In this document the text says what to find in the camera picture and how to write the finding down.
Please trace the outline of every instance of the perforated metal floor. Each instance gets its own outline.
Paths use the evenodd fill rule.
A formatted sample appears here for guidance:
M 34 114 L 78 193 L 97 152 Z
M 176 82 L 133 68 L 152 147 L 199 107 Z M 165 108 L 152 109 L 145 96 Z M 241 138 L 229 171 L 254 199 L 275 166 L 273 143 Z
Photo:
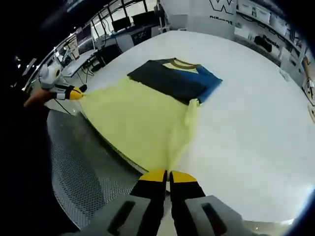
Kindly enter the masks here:
M 69 218 L 81 229 L 96 210 L 129 194 L 141 174 L 124 161 L 83 116 L 51 111 L 53 188 Z M 164 204 L 170 208 L 170 199 Z

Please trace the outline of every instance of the desk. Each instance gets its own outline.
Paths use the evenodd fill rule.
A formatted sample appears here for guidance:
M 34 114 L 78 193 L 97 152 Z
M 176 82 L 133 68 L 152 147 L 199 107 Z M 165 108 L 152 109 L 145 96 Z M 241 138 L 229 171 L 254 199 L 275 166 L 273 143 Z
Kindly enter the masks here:
M 63 69 L 62 75 L 64 77 L 72 77 L 87 60 L 95 55 L 96 52 L 97 50 L 90 50 L 81 54 L 78 60 L 73 60 Z
M 149 59 L 173 57 L 223 80 L 201 105 L 195 137 L 175 169 L 244 220 L 297 217 L 315 183 L 315 126 L 302 90 L 262 55 L 216 36 L 170 31 L 114 59 L 88 90 L 117 84 Z

